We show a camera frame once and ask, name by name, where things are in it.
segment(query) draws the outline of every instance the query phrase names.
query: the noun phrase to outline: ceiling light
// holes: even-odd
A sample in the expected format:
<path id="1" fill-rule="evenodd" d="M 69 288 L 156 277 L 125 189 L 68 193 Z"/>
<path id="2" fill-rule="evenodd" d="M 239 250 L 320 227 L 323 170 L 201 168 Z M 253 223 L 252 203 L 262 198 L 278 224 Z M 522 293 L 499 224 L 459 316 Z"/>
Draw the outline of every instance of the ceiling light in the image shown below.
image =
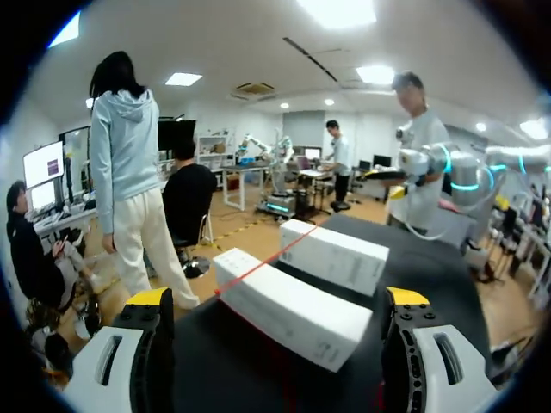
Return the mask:
<path id="1" fill-rule="evenodd" d="M 543 118 L 521 123 L 520 129 L 532 139 L 541 140 L 547 139 L 548 137 L 548 131 L 546 131 L 545 125 L 543 124 Z"/>
<path id="2" fill-rule="evenodd" d="M 372 0 L 297 0 L 324 28 L 353 28 L 376 22 Z"/>
<path id="3" fill-rule="evenodd" d="M 50 46 L 48 46 L 48 49 L 50 47 L 57 46 L 61 43 L 65 43 L 66 41 L 76 39 L 78 37 L 79 21 L 80 21 L 80 11 L 65 25 L 64 28 L 61 29 L 58 35 L 55 36 L 55 39 L 53 39 L 52 43 L 50 43 Z"/>
<path id="4" fill-rule="evenodd" d="M 175 73 L 165 84 L 169 86 L 191 86 L 202 78 L 202 75 L 193 75 L 191 73 Z"/>
<path id="5" fill-rule="evenodd" d="M 394 80 L 394 69 L 385 65 L 358 67 L 356 71 L 365 83 L 389 85 Z"/>

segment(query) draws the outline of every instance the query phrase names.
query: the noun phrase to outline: white t-shirt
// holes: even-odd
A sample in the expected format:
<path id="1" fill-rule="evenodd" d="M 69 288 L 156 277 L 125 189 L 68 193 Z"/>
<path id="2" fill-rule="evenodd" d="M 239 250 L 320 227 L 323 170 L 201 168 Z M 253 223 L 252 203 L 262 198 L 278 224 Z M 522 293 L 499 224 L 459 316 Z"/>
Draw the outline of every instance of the white t-shirt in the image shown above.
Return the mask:
<path id="1" fill-rule="evenodd" d="M 333 138 L 331 142 L 333 147 L 333 156 L 337 167 L 335 173 L 341 176 L 349 176 L 352 170 L 352 162 L 350 161 L 350 145 L 348 139 L 341 135 L 340 138 Z"/>
<path id="2" fill-rule="evenodd" d="M 425 145 L 449 142 L 446 127 L 430 109 L 410 120 L 405 126 L 404 133 L 407 132 L 411 134 L 412 140 L 403 143 L 401 146 L 403 149 L 420 149 Z M 442 184 L 443 174 L 437 181 L 415 188 L 400 200 L 389 200 L 388 212 L 401 222 L 407 222 L 415 228 L 429 230 L 438 209 Z"/>

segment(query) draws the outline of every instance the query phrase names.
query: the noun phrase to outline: long black hair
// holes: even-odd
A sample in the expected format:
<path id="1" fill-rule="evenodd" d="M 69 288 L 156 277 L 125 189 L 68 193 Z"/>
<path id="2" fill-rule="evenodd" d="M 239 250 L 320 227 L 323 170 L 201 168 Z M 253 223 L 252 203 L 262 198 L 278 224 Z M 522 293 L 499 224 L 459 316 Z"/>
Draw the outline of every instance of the long black hair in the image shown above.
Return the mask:
<path id="1" fill-rule="evenodd" d="M 119 90 L 128 90 L 135 98 L 145 92 L 145 86 L 136 82 L 132 60 L 123 51 L 109 54 L 96 67 L 89 94 L 96 99 L 105 92 L 117 93 Z"/>
<path id="2" fill-rule="evenodd" d="M 17 213 L 14 211 L 14 208 L 17 206 L 17 198 L 19 198 L 19 193 L 27 191 L 27 185 L 23 181 L 14 182 L 11 187 L 8 189 L 8 194 L 6 195 L 6 209 L 8 210 L 8 223 L 6 224 L 6 232 L 8 232 L 8 240 L 11 242 L 14 237 L 14 225 L 15 218 Z"/>

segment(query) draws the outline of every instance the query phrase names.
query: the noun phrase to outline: hood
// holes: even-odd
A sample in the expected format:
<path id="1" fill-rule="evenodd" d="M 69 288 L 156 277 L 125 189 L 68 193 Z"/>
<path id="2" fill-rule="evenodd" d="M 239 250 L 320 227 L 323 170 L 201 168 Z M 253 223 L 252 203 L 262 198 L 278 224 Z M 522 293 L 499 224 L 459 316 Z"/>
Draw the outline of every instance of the hood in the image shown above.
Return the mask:
<path id="1" fill-rule="evenodd" d="M 117 94 L 107 93 L 105 96 L 117 114 L 136 123 L 141 122 L 144 112 L 150 110 L 153 98 L 150 90 L 146 90 L 138 99 L 128 90 L 120 90 Z"/>

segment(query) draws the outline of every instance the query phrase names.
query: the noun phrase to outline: computer monitor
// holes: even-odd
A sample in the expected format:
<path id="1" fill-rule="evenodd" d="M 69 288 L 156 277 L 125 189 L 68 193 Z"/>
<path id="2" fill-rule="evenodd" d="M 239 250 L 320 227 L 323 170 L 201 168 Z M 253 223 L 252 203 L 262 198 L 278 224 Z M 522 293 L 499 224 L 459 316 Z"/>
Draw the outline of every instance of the computer monitor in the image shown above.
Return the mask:
<path id="1" fill-rule="evenodd" d="M 309 170 L 310 169 L 310 161 L 308 161 L 307 157 L 296 157 L 296 165 L 299 168 L 299 170 Z"/>
<path id="2" fill-rule="evenodd" d="M 320 159 L 321 158 L 321 149 L 319 148 L 305 148 L 304 155 L 309 159 Z"/>
<path id="3" fill-rule="evenodd" d="M 361 170 L 371 170 L 371 162 L 370 161 L 360 161 L 360 164 L 358 165 Z"/>
<path id="4" fill-rule="evenodd" d="M 53 181 L 32 188 L 31 203 L 33 204 L 34 210 L 55 204 L 55 188 Z"/>
<path id="5" fill-rule="evenodd" d="M 383 157 L 382 155 L 373 155 L 373 166 L 392 166 L 393 159 L 391 157 Z"/>
<path id="6" fill-rule="evenodd" d="M 63 162 L 63 142 L 58 141 L 42 146 L 23 157 L 23 169 L 27 188 L 33 188 L 65 172 Z"/>

